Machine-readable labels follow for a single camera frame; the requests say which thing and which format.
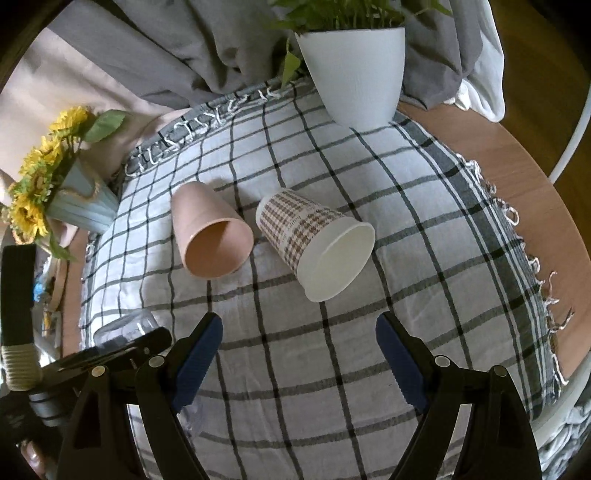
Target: plaid tablecloth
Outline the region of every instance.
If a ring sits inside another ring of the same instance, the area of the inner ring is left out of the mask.
[[[134,152],[117,219],[87,252],[84,344],[139,308],[177,339],[206,311],[221,316],[192,438],[212,478],[387,478],[417,425],[375,340],[388,309],[461,367],[506,366],[537,417],[558,392],[547,312],[524,242],[477,165],[401,114],[355,132],[331,121],[308,80],[274,89],[196,108]],[[215,281],[192,277],[174,241],[171,194],[195,179],[257,237],[242,268]],[[258,200],[285,186],[375,227],[371,259],[325,303],[306,299],[256,228]],[[442,475],[457,461],[463,413]],[[157,476],[137,415],[138,446]]]

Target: white metal frame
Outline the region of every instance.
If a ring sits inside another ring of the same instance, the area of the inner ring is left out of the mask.
[[[589,124],[589,120],[591,119],[591,85],[589,86],[589,93],[587,94],[587,100],[583,107],[583,112],[581,113],[581,117],[579,118],[579,123],[577,127],[574,129],[573,136],[570,138],[569,144],[566,145],[566,149],[564,153],[558,160],[558,163],[552,170],[552,173],[548,177],[550,182],[555,183],[560,177],[560,174],[566,168],[566,165],[569,164],[570,159],[572,158],[574,152],[577,150],[577,147],[581,143],[581,139],[585,134],[585,130],[587,130],[587,126]]]

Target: tablecloth fringe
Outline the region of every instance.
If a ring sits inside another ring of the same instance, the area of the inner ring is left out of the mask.
[[[512,207],[509,203],[504,201],[503,199],[496,196],[496,186],[490,183],[487,179],[484,178],[482,175],[482,169],[476,160],[466,160],[462,155],[456,154],[459,159],[464,162],[464,165],[469,168],[476,178],[480,181],[480,185],[486,190],[486,192],[491,196],[491,198],[496,202],[499,206],[503,215],[507,219],[507,222],[516,227],[519,225],[519,212]],[[525,241],[521,244],[524,252],[525,252]],[[552,353],[552,362],[554,366],[554,379],[556,381],[556,385],[558,387],[558,394],[560,395],[562,391],[562,387],[565,387],[569,384],[569,381],[564,378],[562,371],[560,369],[560,363],[558,361],[558,357],[556,356],[556,333],[560,330],[564,330],[570,320],[574,316],[574,310],[571,308],[566,315],[566,318],[561,322],[556,322],[554,318],[554,314],[552,313],[551,306],[556,305],[560,300],[553,296],[553,286],[552,286],[552,278],[557,275],[556,271],[552,271],[548,276],[548,280],[540,280],[538,275],[540,274],[541,265],[540,259],[538,257],[534,257],[532,255],[527,255],[528,263],[530,265],[531,271],[534,274],[536,282],[540,286],[540,293],[542,298],[542,303],[545,308],[546,312],[546,324],[548,327],[548,341],[550,344],[550,351]]]
[[[122,174],[127,179],[139,177],[193,145],[196,140],[214,129],[226,125],[243,110],[259,106],[271,98],[283,98],[291,92],[289,89],[279,90],[280,86],[281,82],[273,79],[191,110],[180,117],[180,120],[177,119],[164,127],[159,136],[135,147],[121,172],[115,177],[121,179]]]

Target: blue gripper pad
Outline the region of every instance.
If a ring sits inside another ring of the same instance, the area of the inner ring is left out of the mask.
[[[425,379],[410,352],[383,314],[378,317],[375,324],[375,337],[404,399],[423,413],[428,407]]]
[[[184,406],[193,403],[207,369],[222,343],[222,336],[222,320],[216,315],[195,343],[183,366],[178,369],[176,394],[171,402],[174,412],[179,413]]]

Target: screw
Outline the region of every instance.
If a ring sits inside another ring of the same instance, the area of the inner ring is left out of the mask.
[[[106,372],[106,370],[107,369],[105,367],[103,367],[102,365],[99,365],[98,367],[94,367],[92,369],[91,374],[93,377],[100,377],[101,375],[103,375]]]
[[[492,371],[495,373],[495,375],[498,375],[499,377],[506,377],[509,374],[507,369],[501,365],[495,365],[492,368]]]
[[[164,357],[161,355],[153,356],[150,360],[148,360],[148,365],[152,368],[158,368],[164,365]]]
[[[435,365],[442,368],[447,368],[452,364],[452,361],[445,355],[437,355],[435,357]]]

